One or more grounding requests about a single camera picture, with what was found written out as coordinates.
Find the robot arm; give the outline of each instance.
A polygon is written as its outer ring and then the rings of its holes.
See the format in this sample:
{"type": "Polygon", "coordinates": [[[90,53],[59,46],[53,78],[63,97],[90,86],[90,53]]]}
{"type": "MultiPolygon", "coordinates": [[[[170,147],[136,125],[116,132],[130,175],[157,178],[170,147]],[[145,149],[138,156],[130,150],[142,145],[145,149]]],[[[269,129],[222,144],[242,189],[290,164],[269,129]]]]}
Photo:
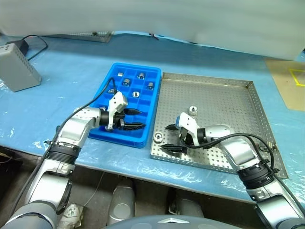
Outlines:
{"type": "MultiPolygon", "coordinates": [[[[196,120],[181,113],[176,124],[166,127],[180,130],[179,137],[186,145],[199,146],[220,137],[233,134],[225,125],[200,128],[196,120]]],[[[217,145],[242,180],[252,200],[257,202],[258,214],[262,221],[273,229],[293,228],[305,225],[304,214],[291,195],[275,178],[266,162],[261,161],[254,146],[241,136],[234,136],[217,145]]]]}
{"type": "Polygon", "coordinates": [[[61,214],[69,200],[72,182],[70,177],[75,161],[92,128],[106,126],[108,130],[138,129],[144,124],[124,122],[125,115],[136,115],[136,109],[125,109],[127,101],[117,92],[109,101],[108,110],[86,107],[70,118],[50,144],[48,156],[34,177],[25,198],[3,229],[32,228],[54,229],[57,214],[61,214]]]}

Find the gray box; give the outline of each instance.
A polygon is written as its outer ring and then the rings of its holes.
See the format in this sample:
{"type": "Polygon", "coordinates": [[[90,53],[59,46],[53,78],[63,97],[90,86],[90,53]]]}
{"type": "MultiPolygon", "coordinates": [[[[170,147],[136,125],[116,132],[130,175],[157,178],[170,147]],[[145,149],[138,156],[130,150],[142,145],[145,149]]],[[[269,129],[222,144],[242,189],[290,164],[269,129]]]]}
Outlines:
{"type": "Polygon", "coordinates": [[[14,92],[41,82],[39,73],[13,43],[0,46],[0,79],[14,92]]]}

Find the power adapter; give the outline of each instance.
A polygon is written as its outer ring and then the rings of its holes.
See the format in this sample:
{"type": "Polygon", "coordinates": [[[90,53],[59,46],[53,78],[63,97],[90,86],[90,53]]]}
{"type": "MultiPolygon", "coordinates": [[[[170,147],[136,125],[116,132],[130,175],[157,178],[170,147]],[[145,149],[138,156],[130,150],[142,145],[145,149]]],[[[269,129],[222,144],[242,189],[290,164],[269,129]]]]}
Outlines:
{"type": "Polygon", "coordinates": [[[22,52],[22,54],[25,56],[29,50],[29,45],[26,43],[25,40],[17,40],[17,41],[11,41],[6,42],[6,44],[15,44],[17,48],[22,52]]]}

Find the metal nut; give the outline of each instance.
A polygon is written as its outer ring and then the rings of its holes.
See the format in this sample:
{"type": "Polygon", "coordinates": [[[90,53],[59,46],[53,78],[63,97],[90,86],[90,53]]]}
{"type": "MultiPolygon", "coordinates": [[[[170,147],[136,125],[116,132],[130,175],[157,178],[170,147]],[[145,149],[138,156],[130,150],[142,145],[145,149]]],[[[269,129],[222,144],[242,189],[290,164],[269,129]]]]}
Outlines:
{"type": "Polygon", "coordinates": [[[140,92],[133,92],[132,96],[133,96],[133,98],[139,98],[140,97],[140,92]]]}
{"type": "Polygon", "coordinates": [[[153,82],[149,82],[149,83],[148,83],[147,89],[148,89],[148,90],[152,90],[152,89],[153,89],[153,82]]]}
{"type": "Polygon", "coordinates": [[[138,79],[139,79],[139,80],[144,80],[144,79],[145,79],[145,74],[144,74],[144,73],[140,73],[140,74],[138,75],[138,79]]]}
{"type": "Polygon", "coordinates": [[[153,136],[153,140],[155,143],[161,143],[163,141],[163,134],[160,131],[157,131],[154,136],[153,136]]]}
{"type": "Polygon", "coordinates": [[[129,79],[124,79],[123,83],[124,86],[129,86],[130,80],[129,79]]]}
{"type": "Polygon", "coordinates": [[[190,106],[189,108],[189,115],[195,116],[198,113],[198,108],[197,106],[190,106]]]}

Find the cardboard sheet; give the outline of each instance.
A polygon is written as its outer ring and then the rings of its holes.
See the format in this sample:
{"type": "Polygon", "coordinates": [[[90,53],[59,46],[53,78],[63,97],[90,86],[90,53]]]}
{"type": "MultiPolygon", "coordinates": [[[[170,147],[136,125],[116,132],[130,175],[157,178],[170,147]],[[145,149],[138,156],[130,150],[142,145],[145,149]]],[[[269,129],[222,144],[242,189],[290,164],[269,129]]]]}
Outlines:
{"type": "Polygon", "coordinates": [[[305,63],[265,59],[289,109],[305,111],[305,63]]]}

